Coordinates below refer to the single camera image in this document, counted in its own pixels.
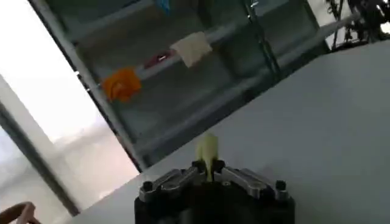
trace beige cloth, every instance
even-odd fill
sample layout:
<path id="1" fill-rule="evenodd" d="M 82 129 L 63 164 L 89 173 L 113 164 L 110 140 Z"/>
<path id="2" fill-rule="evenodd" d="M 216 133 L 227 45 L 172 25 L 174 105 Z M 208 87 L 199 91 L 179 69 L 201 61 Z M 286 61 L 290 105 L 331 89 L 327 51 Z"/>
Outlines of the beige cloth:
<path id="1" fill-rule="evenodd" d="M 195 65 L 204 55 L 207 55 L 213 49 L 206 39 L 203 32 L 192 33 L 179 40 L 171 46 L 180 55 L 184 64 L 190 68 Z"/>

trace table surface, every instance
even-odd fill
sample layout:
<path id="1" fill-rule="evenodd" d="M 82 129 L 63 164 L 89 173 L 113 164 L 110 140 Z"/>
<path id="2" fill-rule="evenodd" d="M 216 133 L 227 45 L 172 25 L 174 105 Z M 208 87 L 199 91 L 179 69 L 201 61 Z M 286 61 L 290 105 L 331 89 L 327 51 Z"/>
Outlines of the table surface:
<path id="1" fill-rule="evenodd" d="M 306 65 L 209 129 L 220 158 L 286 180 L 297 223 L 388 223 L 389 58 L 382 42 Z M 198 138 L 70 223 L 134 223 L 142 182 L 188 167 Z"/>

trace yellow object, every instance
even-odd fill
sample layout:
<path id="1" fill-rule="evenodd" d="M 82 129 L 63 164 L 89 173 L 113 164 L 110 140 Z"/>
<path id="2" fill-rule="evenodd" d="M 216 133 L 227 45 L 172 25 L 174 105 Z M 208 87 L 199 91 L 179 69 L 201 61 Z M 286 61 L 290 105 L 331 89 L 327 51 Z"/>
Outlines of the yellow object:
<path id="1" fill-rule="evenodd" d="M 206 164 L 207 181 L 213 181 L 211 167 L 213 160 L 218 159 L 218 138 L 207 133 L 196 147 L 197 160 L 203 160 Z"/>
<path id="2" fill-rule="evenodd" d="M 133 69 L 124 68 L 106 78 L 102 87 L 111 101 L 119 99 L 126 102 L 141 89 L 141 82 Z"/>

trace blue object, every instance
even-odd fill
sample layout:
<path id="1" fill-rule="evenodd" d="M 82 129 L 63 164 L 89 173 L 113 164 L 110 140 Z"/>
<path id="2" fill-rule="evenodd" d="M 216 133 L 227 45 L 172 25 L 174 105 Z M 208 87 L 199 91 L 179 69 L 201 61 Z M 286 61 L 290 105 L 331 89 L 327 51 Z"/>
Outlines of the blue object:
<path id="1" fill-rule="evenodd" d="M 171 11 L 171 6 L 169 4 L 169 0 L 156 0 L 157 5 L 160 6 L 165 13 L 169 13 Z"/>

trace orange toy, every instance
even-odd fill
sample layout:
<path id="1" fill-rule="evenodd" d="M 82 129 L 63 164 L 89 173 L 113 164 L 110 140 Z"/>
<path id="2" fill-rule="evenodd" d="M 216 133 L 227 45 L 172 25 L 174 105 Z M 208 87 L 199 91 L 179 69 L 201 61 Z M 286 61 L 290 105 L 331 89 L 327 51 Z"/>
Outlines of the orange toy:
<path id="1" fill-rule="evenodd" d="M 119 99 L 126 102 L 140 89 L 139 78 L 135 75 L 134 70 L 129 68 L 118 70 L 103 82 L 103 90 L 111 101 Z"/>

